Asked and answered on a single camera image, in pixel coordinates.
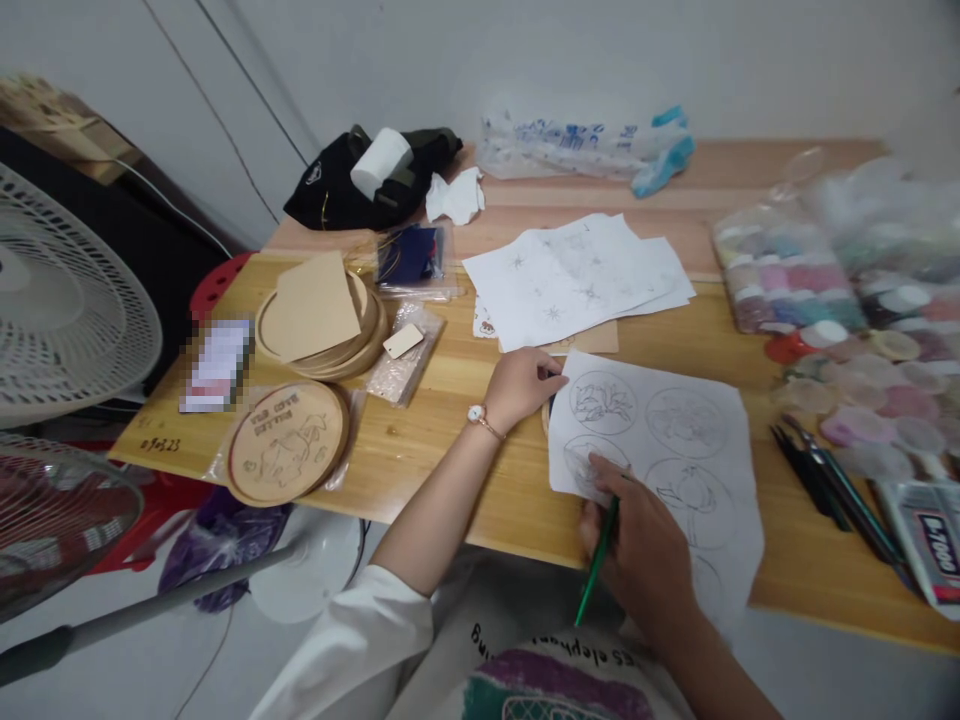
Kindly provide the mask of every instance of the black cloth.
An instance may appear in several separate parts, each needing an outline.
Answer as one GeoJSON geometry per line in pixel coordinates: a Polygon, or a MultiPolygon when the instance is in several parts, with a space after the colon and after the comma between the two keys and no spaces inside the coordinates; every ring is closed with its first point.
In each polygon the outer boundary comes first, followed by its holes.
{"type": "Polygon", "coordinates": [[[284,212],[311,230],[385,230],[402,223],[420,207],[433,173],[442,173],[463,148],[446,128],[402,133],[413,160],[384,181],[373,201],[354,187],[350,171],[370,146],[359,127],[344,133],[306,169],[284,212]]]}

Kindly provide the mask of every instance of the fan grille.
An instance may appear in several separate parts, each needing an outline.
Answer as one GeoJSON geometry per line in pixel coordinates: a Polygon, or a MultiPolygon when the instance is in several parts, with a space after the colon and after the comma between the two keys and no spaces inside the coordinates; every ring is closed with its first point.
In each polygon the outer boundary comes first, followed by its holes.
{"type": "Polygon", "coordinates": [[[96,404],[146,377],[161,333],[143,286],[90,228],[2,163],[0,247],[29,277],[15,291],[0,283],[0,427],[96,404]]]}
{"type": "Polygon", "coordinates": [[[95,455],[0,433],[0,623],[93,568],[142,508],[140,491],[95,455]]]}

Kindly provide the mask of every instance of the white plastic bag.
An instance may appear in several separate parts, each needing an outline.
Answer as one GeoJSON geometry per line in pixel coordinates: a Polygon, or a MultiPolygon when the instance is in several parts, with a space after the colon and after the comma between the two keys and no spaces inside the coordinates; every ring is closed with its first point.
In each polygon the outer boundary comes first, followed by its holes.
{"type": "Polygon", "coordinates": [[[631,180],[637,197],[652,195],[685,169],[696,148],[680,106],[649,126],[558,120],[514,122],[504,110],[483,118],[477,164],[506,180],[578,173],[631,180]]]}

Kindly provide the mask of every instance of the stack of wooden discs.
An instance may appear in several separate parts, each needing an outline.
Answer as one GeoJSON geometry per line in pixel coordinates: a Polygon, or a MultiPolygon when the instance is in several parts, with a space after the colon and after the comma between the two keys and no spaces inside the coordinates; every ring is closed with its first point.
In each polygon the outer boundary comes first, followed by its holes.
{"type": "MultiPolygon", "coordinates": [[[[347,272],[347,284],[360,334],[322,352],[286,363],[304,377],[335,382],[366,371],[383,352],[383,341],[390,331],[383,301],[367,288],[363,280],[347,272]]],[[[288,342],[289,324],[279,317],[277,293],[274,291],[260,306],[256,319],[257,350],[276,362],[283,362],[284,344],[288,342]]],[[[301,308],[301,312],[323,312],[323,308],[301,308]]]]}
{"type": "Polygon", "coordinates": [[[227,453],[227,484],[240,502],[282,505],[319,487],[349,435],[347,406],[319,383],[282,385],[240,422],[227,453]]]}

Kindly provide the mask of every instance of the purple bag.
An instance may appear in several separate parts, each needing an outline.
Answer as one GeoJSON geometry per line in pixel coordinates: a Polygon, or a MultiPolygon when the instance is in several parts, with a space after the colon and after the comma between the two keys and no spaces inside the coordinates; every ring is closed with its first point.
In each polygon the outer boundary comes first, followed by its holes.
{"type": "MultiPolygon", "coordinates": [[[[254,508],[217,488],[180,533],[163,566],[157,593],[162,594],[210,572],[241,565],[270,552],[280,539],[293,504],[254,508]]],[[[201,612],[219,613],[249,589],[246,579],[193,601],[201,612]]]]}

